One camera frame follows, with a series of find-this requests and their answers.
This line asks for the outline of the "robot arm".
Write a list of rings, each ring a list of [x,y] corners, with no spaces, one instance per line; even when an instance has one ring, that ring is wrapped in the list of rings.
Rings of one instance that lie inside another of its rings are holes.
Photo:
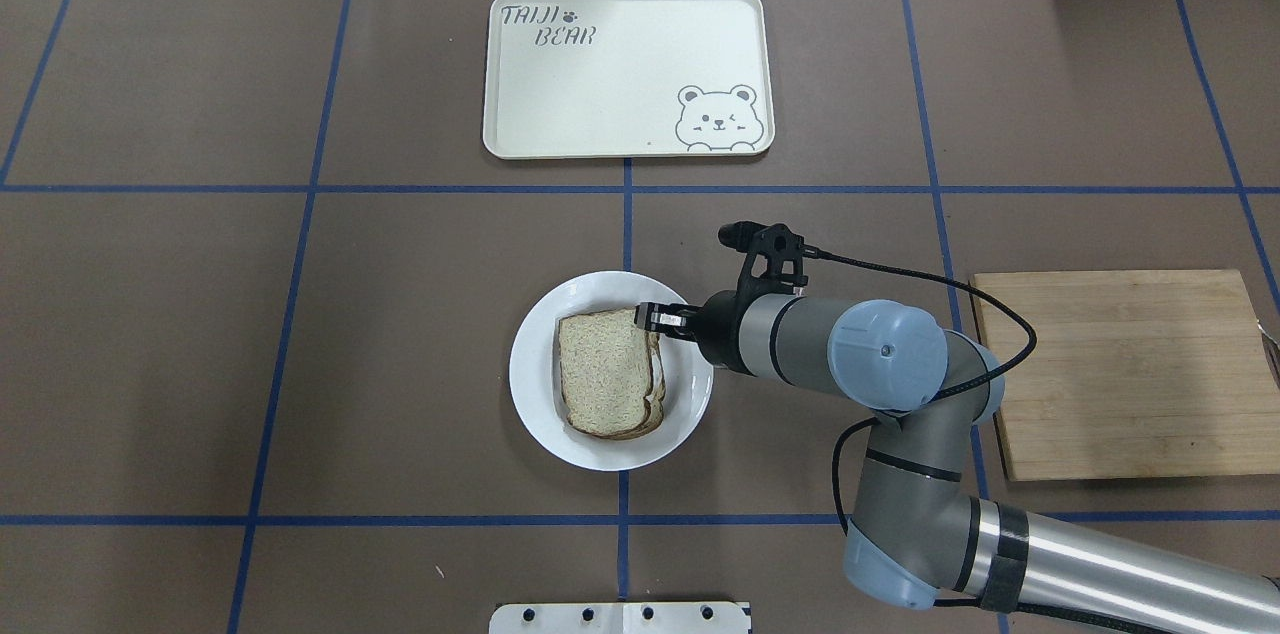
[[[998,407],[995,356],[924,310],[722,292],[644,302],[639,328],[690,341],[717,368],[850,398],[869,439],[844,571],[904,608],[1034,614],[1123,633],[1275,633],[1277,583],[963,492],[972,425]]]

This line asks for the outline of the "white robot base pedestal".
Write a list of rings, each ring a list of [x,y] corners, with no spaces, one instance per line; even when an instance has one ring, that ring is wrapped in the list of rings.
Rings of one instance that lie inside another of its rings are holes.
[[[732,601],[502,605],[489,633],[754,633],[749,603]]]

